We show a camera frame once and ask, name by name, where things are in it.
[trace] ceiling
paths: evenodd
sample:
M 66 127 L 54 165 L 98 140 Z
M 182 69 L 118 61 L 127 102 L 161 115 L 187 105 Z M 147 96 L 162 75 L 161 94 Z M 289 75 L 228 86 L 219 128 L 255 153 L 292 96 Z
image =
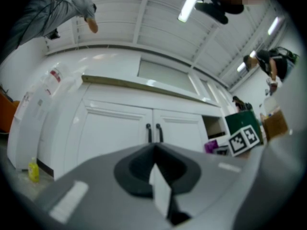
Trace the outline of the ceiling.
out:
M 46 39 L 48 54 L 89 45 L 133 47 L 199 69 L 226 87 L 246 74 L 236 70 L 242 56 L 266 40 L 268 28 L 281 13 L 274 1 L 266 0 L 245 6 L 239 15 L 227 14 L 227 25 L 196 10 L 183 23 L 177 17 L 185 0 L 93 2 L 97 6 L 98 33 L 91 33 L 83 18 L 73 18 L 58 27 L 60 39 Z

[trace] black shirt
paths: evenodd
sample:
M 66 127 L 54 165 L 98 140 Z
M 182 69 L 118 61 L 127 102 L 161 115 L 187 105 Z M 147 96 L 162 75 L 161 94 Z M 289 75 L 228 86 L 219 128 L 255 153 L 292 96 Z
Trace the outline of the black shirt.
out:
M 276 63 L 277 76 L 284 79 L 287 72 L 287 60 L 283 56 L 273 55 L 270 51 L 260 50 L 256 53 L 256 58 L 259 61 L 261 69 L 269 76 L 271 76 L 270 58 Z
M 239 108 L 240 112 L 246 110 L 246 106 L 245 105 L 242 105 L 242 104 L 239 104 L 239 103 L 236 102 L 236 106 Z

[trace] cardboard box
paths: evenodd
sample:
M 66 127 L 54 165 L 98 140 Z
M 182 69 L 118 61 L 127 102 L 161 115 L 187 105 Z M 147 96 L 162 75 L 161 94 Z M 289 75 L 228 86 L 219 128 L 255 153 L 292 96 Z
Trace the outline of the cardboard box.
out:
M 287 123 L 281 111 L 277 111 L 272 116 L 265 119 L 262 124 L 267 136 L 267 141 L 270 141 L 276 136 L 283 135 L 288 131 Z

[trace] black cable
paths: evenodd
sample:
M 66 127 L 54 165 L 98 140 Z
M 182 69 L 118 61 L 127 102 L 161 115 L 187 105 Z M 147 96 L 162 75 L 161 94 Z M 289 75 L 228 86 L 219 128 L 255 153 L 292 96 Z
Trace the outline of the black cable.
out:
M 56 0 L 56 2 L 58 2 L 58 4 L 54 7 L 54 9 L 49 13 L 49 16 L 48 16 L 48 18 L 46 19 L 46 21 L 45 21 L 45 24 L 44 24 L 44 26 L 43 26 L 43 29 L 42 29 L 42 31 L 45 29 L 45 26 L 46 26 L 46 24 L 47 24 L 47 21 L 49 20 L 49 18 L 50 18 L 50 16 L 51 16 L 51 14 L 53 13 L 53 11 L 56 9 L 56 7 L 59 5 L 59 4 L 61 4 L 62 2 L 63 2 L 64 0 L 60 0 L 60 1 L 57 1 Z M 49 5 L 51 5 L 52 3 L 54 3 L 54 2 L 51 2 L 50 4 L 48 4 L 48 5 L 46 5 L 45 7 L 43 7 L 38 13 L 37 13 L 37 15 L 30 21 L 30 23 L 28 24 L 28 26 L 27 26 L 27 28 L 25 29 L 25 31 L 24 31 L 24 33 L 20 36 L 20 38 L 19 38 L 19 41 L 18 41 L 18 45 L 17 45 L 17 47 L 16 47 L 16 49 L 19 47 L 19 45 L 20 45 L 20 43 L 21 43 L 21 41 L 22 41 L 22 39 L 23 39 L 23 37 L 24 37 L 24 34 L 26 33 L 26 31 L 29 29 L 29 26 L 31 25 L 31 23 L 34 21 L 34 19 L 47 7 L 47 6 L 49 6 Z

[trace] floor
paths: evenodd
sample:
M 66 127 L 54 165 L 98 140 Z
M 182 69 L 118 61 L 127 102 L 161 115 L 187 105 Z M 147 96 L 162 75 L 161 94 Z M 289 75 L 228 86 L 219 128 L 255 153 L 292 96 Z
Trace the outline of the floor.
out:
M 39 182 L 33 183 L 28 177 L 28 171 L 16 171 L 7 157 L 8 135 L 0 135 L 0 166 L 6 175 L 13 190 L 22 193 L 31 200 L 34 200 L 40 192 L 48 187 L 53 178 L 47 173 L 39 170 Z

